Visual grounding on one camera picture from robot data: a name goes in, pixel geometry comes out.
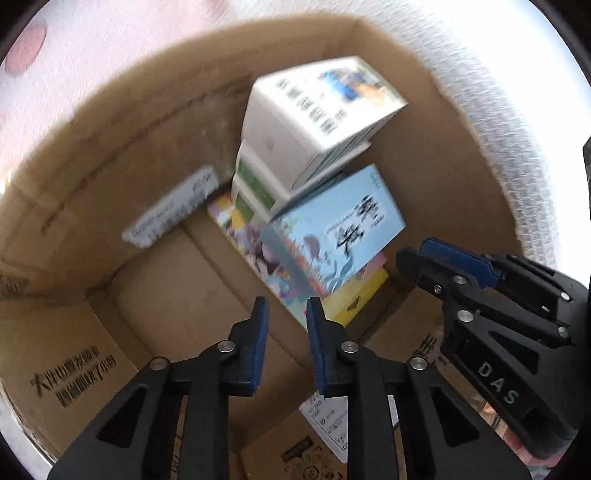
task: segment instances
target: barcode label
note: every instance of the barcode label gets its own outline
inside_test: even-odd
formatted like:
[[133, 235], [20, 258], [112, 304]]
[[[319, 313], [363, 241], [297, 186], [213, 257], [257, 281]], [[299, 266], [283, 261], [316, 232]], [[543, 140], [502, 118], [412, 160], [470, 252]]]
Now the barcode label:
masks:
[[[388, 395], [392, 426], [398, 424], [394, 397]], [[349, 450], [349, 402], [347, 397], [324, 398], [316, 392], [302, 405], [300, 412], [341, 463], [347, 463]]]
[[145, 212], [123, 234], [139, 248], [151, 247], [166, 232], [185, 220], [219, 187], [213, 167], [205, 166], [179, 183]]

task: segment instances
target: yellow box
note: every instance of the yellow box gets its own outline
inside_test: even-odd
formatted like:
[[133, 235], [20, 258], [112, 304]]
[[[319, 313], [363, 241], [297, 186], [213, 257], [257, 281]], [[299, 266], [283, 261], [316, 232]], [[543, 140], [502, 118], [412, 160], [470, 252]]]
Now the yellow box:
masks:
[[346, 326], [378, 291], [388, 278], [388, 271], [382, 267], [373, 275], [364, 277], [357, 274], [345, 285], [322, 300], [326, 318]]

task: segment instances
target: stacked boxes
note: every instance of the stacked boxes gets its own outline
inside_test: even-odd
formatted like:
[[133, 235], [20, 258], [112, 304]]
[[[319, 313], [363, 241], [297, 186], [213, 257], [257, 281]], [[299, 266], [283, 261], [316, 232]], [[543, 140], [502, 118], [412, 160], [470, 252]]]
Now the stacked boxes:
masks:
[[406, 105], [358, 57], [300, 65], [256, 80], [242, 125], [234, 198], [269, 221], [369, 148]]
[[402, 217], [375, 166], [341, 172], [404, 105], [358, 57], [253, 85], [231, 194], [209, 213], [304, 326], [311, 296], [346, 325], [388, 278], [381, 250]]

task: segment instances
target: red polka dot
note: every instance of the red polka dot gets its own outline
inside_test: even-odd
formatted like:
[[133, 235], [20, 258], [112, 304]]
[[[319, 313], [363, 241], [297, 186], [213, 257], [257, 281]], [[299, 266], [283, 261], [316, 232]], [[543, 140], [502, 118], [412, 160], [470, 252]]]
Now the red polka dot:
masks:
[[6, 55], [6, 72], [15, 76], [25, 73], [39, 55], [46, 35], [45, 23], [27, 26]]

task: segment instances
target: white box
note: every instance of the white box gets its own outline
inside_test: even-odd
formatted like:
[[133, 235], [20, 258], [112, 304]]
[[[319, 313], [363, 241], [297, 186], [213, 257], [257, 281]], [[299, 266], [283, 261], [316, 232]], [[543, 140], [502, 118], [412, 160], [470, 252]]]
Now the white box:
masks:
[[267, 212], [261, 202], [249, 190], [241, 178], [234, 174], [232, 179], [232, 201], [242, 214], [245, 222], [254, 227], [262, 227], [271, 221], [271, 215]]
[[406, 104], [358, 57], [318, 61], [256, 80], [242, 141], [293, 190], [370, 139]]
[[312, 192], [324, 181], [337, 175], [347, 163], [368, 148], [369, 142], [357, 145], [346, 155], [338, 158], [332, 165], [305, 182], [301, 187], [289, 190], [273, 175], [267, 164], [260, 159], [250, 145], [243, 142], [236, 158], [236, 176], [256, 197], [259, 207], [273, 217], [295, 204], [296, 201]]

